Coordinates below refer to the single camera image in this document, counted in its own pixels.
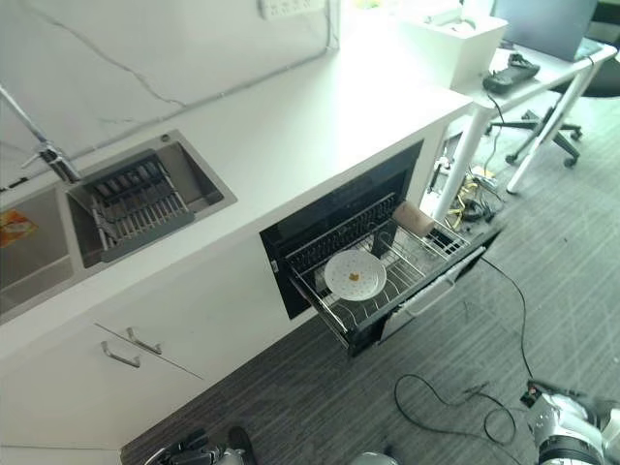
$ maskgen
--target drawer handle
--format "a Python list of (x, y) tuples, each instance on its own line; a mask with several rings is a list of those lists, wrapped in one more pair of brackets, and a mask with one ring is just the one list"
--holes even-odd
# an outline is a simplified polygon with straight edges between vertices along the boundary
[(134, 334), (134, 329), (132, 327), (128, 327), (127, 328), (127, 334), (129, 335), (129, 340), (132, 341), (137, 346), (142, 347), (143, 349), (147, 350), (148, 352), (152, 352), (153, 354), (156, 354), (158, 356), (160, 356), (162, 354), (162, 345), (161, 344), (155, 344), (154, 346), (150, 346), (150, 345), (146, 344), (145, 342), (140, 341), (136, 337), (136, 335)]
[(104, 350), (104, 354), (108, 357), (113, 358), (116, 361), (120, 361), (121, 363), (125, 363), (126, 365), (133, 366), (134, 368), (140, 368), (140, 357), (135, 356), (133, 360), (129, 360), (127, 358), (123, 358), (122, 356), (118, 356), (109, 351), (108, 341), (104, 341), (101, 343), (101, 348)]

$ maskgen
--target dishwasher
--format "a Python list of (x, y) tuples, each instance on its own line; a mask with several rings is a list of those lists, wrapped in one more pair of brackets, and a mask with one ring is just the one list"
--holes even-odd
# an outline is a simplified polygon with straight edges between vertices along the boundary
[[(433, 223), (418, 235), (393, 218), (406, 200), (420, 149), (421, 142), (401, 151), (261, 233), (289, 317), (312, 305), (352, 357), (453, 289), (499, 233), (465, 240)], [(385, 284), (372, 297), (343, 298), (327, 284), (330, 260), (344, 251), (371, 254), (381, 263)]]

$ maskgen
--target white countertop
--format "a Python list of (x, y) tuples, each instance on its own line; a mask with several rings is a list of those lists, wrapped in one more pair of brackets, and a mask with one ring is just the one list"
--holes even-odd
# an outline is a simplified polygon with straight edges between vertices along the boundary
[[(221, 253), (467, 111), (469, 98), (415, 85), (412, 60), (373, 60), (359, 50), (327, 55), (78, 160), (83, 169), (178, 129), (237, 202), (0, 326), (0, 373), (42, 336), (83, 326), (114, 295), (172, 264)], [(49, 173), (33, 179), (5, 202), (50, 181)]]

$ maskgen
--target marble backsplash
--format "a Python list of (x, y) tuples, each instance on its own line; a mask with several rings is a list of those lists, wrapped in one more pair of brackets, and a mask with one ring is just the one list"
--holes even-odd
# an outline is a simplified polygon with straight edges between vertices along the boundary
[[(258, 0), (0, 0), (0, 82), (76, 156), (318, 55), (333, 28), (266, 21)], [(35, 145), (0, 104), (0, 186), (46, 168), (20, 168)]]

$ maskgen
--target cabinet drawer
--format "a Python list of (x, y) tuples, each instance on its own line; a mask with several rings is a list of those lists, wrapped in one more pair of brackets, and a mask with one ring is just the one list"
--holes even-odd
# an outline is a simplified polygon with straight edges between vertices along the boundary
[(258, 236), (219, 257), (180, 265), (108, 304), (98, 324), (211, 386), (312, 315), (289, 320)]
[(93, 325), (8, 373), (0, 389), (3, 444), (115, 450), (200, 393), (202, 383)]

